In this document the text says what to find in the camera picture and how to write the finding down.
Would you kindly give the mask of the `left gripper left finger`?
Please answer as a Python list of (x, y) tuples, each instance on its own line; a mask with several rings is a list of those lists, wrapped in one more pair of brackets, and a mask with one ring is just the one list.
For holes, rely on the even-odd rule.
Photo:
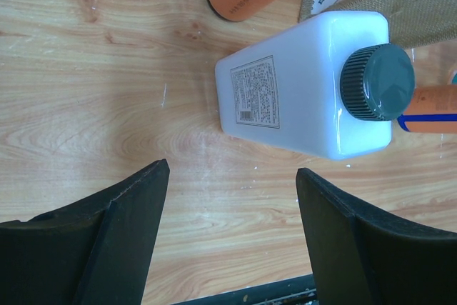
[(113, 186), (1, 224), (3, 304), (140, 304), (170, 169), (155, 161)]

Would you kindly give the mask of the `white bottle grey cap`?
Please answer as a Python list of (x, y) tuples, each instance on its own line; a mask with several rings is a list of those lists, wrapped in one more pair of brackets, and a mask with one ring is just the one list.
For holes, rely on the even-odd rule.
[(329, 11), (215, 66), (230, 136), (330, 160), (385, 149), (416, 88), (408, 54), (375, 11)]

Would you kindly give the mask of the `orange blue pump bottle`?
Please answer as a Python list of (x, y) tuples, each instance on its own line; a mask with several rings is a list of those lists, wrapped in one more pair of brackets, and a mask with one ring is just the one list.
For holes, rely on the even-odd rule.
[(397, 122), (407, 132), (455, 134), (456, 85), (416, 88), (411, 103)]

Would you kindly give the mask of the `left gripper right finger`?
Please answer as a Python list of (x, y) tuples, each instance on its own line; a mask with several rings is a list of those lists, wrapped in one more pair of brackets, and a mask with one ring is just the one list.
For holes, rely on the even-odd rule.
[(456, 303), (456, 233), (384, 211), (307, 168), (296, 188), (320, 304)]

